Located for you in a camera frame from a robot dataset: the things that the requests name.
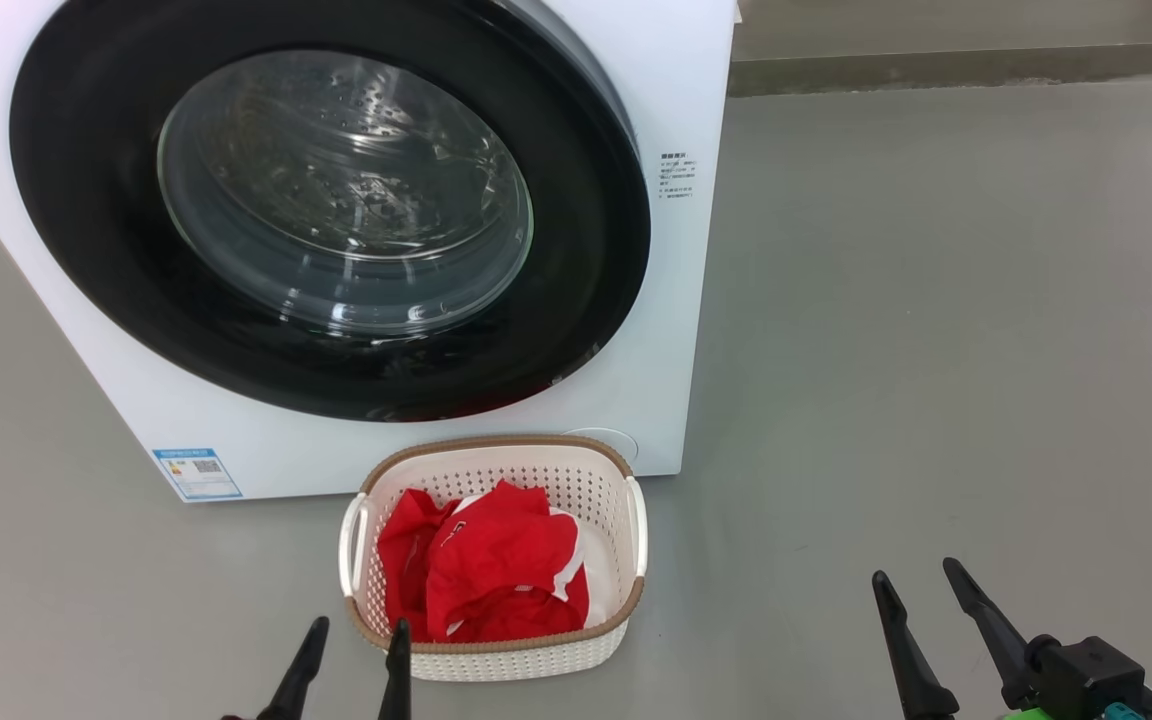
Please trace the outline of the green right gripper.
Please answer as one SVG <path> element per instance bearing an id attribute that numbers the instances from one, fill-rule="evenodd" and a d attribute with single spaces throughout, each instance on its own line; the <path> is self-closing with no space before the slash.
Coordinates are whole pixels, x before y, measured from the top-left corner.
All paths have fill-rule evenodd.
<path id="1" fill-rule="evenodd" d="M 998 609 L 963 562 L 954 558 L 942 561 L 942 569 L 952 585 L 960 609 L 977 626 L 987 652 L 995 664 L 1002 688 L 1001 696 L 1011 714 L 996 720 L 1047 720 L 1047 712 L 1036 708 L 1036 692 L 1030 685 L 1025 651 L 1026 641 L 1011 626 L 1005 612 Z M 922 647 L 908 626 L 908 611 L 888 578 L 881 570 L 872 579 L 876 606 L 881 620 L 884 643 L 890 655 L 893 680 L 897 688 L 904 719 L 955 719 L 960 706 L 950 689 L 940 684 Z"/>

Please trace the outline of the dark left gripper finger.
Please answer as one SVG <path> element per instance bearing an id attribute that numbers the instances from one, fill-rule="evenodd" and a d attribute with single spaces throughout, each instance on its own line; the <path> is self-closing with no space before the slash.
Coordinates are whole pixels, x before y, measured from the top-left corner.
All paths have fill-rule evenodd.
<path id="1" fill-rule="evenodd" d="M 329 617 L 316 617 L 308 628 L 306 637 L 303 638 L 296 655 L 293 657 L 291 665 L 285 670 L 282 682 L 256 719 L 300 720 L 303 717 L 308 688 L 314 683 L 319 674 L 328 637 Z"/>
<path id="2" fill-rule="evenodd" d="M 379 720 L 410 720 L 412 717 L 411 646 L 411 626 L 401 617 L 391 634 L 385 660 L 387 687 L 378 711 Z"/>

